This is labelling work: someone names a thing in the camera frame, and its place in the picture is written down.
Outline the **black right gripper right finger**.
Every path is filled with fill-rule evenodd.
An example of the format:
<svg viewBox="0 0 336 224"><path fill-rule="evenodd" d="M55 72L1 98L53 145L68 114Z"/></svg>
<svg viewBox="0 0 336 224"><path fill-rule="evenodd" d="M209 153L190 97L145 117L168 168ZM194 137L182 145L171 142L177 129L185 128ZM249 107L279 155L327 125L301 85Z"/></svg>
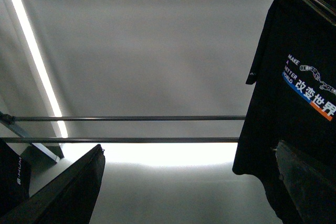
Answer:
<svg viewBox="0 0 336 224"><path fill-rule="evenodd" d="M276 147L281 178L304 223L335 223L335 167L285 141Z"/></svg>

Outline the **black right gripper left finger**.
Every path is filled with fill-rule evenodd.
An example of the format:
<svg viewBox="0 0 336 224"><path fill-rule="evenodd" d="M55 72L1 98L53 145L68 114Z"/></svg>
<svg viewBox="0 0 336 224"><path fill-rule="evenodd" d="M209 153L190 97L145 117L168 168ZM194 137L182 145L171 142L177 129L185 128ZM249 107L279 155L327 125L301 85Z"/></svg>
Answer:
<svg viewBox="0 0 336 224"><path fill-rule="evenodd" d="M105 163L104 151L98 144L1 217L1 223L89 223Z"/></svg>

